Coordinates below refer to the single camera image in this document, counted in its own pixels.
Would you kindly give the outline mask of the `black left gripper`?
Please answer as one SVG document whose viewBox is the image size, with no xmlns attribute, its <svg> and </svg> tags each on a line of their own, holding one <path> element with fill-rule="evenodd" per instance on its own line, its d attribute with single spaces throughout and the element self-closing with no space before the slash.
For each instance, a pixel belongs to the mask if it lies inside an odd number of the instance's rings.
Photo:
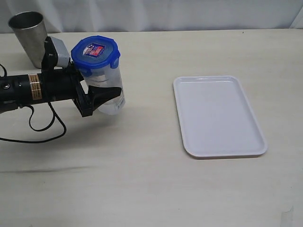
<svg viewBox="0 0 303 227">
<path fill-rule="evenodd" d="M 89 86 L 86 94 L 81 86 L 83 80 L 74 65 L 66 68 L 55 66 L 55 49 L 49 37 L 44 41 L 45 54 L 42 60 L 41 76 L 46 100 L 49 102 L 71 99 L 82 117 L 91 116 L 104 103 L 121 95 L 120 87 Z"/>
</svg>

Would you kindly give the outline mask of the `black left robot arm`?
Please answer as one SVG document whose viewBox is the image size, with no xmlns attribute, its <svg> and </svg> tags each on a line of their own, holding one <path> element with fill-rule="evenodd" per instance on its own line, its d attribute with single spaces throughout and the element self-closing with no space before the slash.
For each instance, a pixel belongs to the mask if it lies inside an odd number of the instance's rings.
<svg viewBox="0 0 303 227">
<path fill-rule="evenodd" d="M 82 117 L 121 95 L 121 87 L 89 86 L 85 93 L 81 73 L 70 60 L 64 42 L 48 36 L 44 41 L 45 54 L 40 73 L 0 78 L 0 112 L 29 105 L 72 100 Z"/>
</svg>

